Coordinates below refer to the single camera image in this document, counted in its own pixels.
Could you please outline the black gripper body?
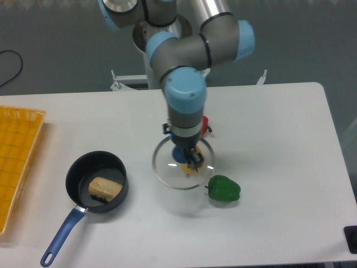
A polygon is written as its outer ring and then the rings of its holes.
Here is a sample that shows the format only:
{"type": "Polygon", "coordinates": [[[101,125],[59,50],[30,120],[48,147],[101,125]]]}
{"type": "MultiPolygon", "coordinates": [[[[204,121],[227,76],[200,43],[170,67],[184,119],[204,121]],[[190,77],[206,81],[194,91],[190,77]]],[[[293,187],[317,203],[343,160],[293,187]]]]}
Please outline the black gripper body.
{"type": "Polygon", "coordinates": [[[174,144],[180,148],[195,148],[201,139],[202,122],[190,128],[181,128],[173,123],[163,124],[164,134],[170,134],[174,144]]]}

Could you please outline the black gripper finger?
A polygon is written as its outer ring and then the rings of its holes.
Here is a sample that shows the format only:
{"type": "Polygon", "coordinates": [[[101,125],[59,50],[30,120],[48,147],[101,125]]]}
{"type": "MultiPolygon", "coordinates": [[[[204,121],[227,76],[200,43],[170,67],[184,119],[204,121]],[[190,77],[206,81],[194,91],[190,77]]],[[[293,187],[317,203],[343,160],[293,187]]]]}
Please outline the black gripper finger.
{"type": "Polygon", "coordinates": [[[184,152],[184,157],[186,159],[186,163],[187,163],[187,167],[188,168],[193,168],[194,167],[194,157],[193,157],[193,152],[194,149],[190,148],[190,149],[183,149],[184,152]]]}
{"type": "Polygon", "coordinates": [[[191,167],[191,169],[198,171],[198,169],[202,166],[204,162],[204,157],[200,152],[198,152],[197,149],[194,149],[193,157],[194,157],[194,167],[191,167]]]}

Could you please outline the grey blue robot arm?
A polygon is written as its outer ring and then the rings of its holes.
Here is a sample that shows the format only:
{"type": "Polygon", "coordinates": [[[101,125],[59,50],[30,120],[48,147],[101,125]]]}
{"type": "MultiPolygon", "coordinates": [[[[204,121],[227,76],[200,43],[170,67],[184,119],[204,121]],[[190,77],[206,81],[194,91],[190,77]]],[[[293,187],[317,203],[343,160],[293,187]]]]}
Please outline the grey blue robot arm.
{"type": "Polygon", "coordinates": [[[145,23],[145,53],[168,107],[169,133],[190,169],[204,162],[196,144],[201,138],[206,81],[210,67],[249,56],[255,48],[252,25],[236,20],[227,1],[193,1],[200,32],[184,36],[170,30],[179,22],[175,1],[99,1],[115,28],[145,23]]]}

